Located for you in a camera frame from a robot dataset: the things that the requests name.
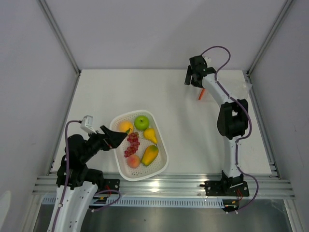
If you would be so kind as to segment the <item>red grape bunch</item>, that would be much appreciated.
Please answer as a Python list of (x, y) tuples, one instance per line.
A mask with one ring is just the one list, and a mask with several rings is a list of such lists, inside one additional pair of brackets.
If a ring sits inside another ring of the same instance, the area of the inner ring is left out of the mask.
[(125, 158), (128, 158), (130, 155), (133, 155), (138, 151), (139, 146), (140, 146), (139, 133), (138, 132), (131, 133), (128, 136), (127, 141), (129, 142), (129, 146), (125, 150), (125, 154), (124, 154)]

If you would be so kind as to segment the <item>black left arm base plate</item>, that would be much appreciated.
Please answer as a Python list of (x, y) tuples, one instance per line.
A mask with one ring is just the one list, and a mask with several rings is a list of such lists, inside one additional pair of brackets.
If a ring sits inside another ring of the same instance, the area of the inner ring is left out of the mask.
[(118, 194), (120, 188), (120, 179), (104, 179), (102, 183), (99, 184), (96, 194), (104, 191), (104, 194), (115, 195)]

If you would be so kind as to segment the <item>yellow pear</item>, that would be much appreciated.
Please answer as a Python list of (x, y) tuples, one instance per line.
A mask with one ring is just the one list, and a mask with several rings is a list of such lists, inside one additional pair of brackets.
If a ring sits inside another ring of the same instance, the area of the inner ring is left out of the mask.
[(155, 134), (155, 130), (153, 128), (147, 128), (144, 132), (143, 132), (143, 137), (148, 140), (151, 141), (153, 144), (157, 144), (157, 137)]

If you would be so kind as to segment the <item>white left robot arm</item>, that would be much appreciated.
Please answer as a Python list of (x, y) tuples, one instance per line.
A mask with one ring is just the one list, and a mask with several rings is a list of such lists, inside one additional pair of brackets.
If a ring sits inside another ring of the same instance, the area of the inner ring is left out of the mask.
[(56, 201), (48, 226), (49, 232), (79, 232), (88, 211), (97, 212), (110, 203), (91, 207), (92, 199), (101, 195), (117, 195), (112, 204), (121, 198), (118, 187), (109, 187), (103, 172), (90, 169), (87, 162), (100, 151), (116, 149), (128, 136), (128, 132), (116, 132), (101, 126), (102, 133), (78, 121), (89, 138), (80, 134), (65, 135), (65, 154), (57, 171)]

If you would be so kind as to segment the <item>yellow green mango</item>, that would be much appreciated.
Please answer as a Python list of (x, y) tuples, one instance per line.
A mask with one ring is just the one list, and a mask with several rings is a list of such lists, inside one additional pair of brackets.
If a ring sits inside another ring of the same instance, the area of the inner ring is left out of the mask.
[(158, 156), (159, 149), (156, 145), (150, 145), (148, 146), (141, 159), (141, 163), (144, 166), (149, 166)]

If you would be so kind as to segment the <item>pink peach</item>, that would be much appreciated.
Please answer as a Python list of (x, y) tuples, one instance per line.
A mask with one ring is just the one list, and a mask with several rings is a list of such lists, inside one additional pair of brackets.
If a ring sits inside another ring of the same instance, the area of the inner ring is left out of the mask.
[(140, 165), (140, 158), (136, 154), (130, 155), (127, 158), (127, 164), (130, 168), (137, 168)]

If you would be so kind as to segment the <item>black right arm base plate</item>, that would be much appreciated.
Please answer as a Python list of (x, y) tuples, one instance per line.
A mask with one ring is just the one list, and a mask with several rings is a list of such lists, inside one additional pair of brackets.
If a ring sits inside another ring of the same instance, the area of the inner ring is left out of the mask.
[(209, 180), (199, 185), (204, 188), (207, 196), (215, 197), (249, 197), (249, 187), (247, 182), (242, 182), (239, 185), (228, 187), (222, 181)]

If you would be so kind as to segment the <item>orange peach with leaf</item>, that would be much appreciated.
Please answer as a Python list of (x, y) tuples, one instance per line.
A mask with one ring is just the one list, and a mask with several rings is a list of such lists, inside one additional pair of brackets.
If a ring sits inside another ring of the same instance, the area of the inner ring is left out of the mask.
[(118, 124), (118, 130), (120, 132), (125, 132), (127, 134), (131, 134), (134, 132), (134, 125), (131, 121), (122, 121)]

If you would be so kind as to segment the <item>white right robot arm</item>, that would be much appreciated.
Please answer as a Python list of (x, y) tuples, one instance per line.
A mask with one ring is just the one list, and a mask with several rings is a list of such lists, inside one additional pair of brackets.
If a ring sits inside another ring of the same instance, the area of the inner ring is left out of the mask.
[(186, 85), (208, 90), (220, 107), (217, 130), (224, 139), (224, 167), (219, 181), (201, 184), (207, 196), (249, 196), (244, 174), (240, 171), (240, 138), (249, 126), (248, 102), (237, 100), (220, 83), (217, 72), (209, 67), (202, 55), (189, 59), (190, 65), (185, 78)]

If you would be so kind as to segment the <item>clear orange zip bag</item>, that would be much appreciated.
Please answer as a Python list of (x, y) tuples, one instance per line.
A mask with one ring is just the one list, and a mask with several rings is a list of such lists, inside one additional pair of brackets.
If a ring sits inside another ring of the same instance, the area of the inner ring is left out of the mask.
[[(236, 96), (239, 97), (240, 99), (247, 99), (249, 96), (249, 91), (252, 89), (252, 84), (241, 84), (241, 85), (234, 85), (234, 90), (236, 91)], [(198, 100), (200, 101), (203, 97), (203, 95), (207, 92), (206, 89), (202, 89), (199, 96)]]

